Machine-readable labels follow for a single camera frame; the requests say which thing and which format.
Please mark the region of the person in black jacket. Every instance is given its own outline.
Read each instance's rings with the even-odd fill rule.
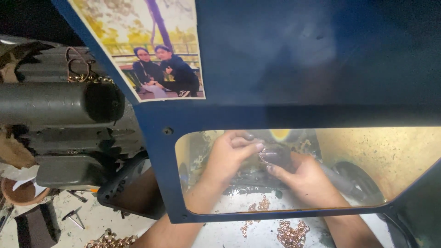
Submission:
[[[132,67],[144,90],[150,91],[155,98],[167,98],[164,87],[161,83],[164,81],[164,73],[159,65],[150,60],[150,54],[147,49],[137,47],[133,53],[139,58],[133,62]]]
[[[155,53],[161,60],[161,69],[167,74],[171,74],[175,80],[174,82],[164,82],[167,85],[163,84],[163,86],[178,92],[178,97],[197,97],[199,78],[193,69],[164,45],[156,46]]]

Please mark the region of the printed photo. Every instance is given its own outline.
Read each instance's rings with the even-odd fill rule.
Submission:
[[[140,101],[205,99],[194,0],[68,0]]]

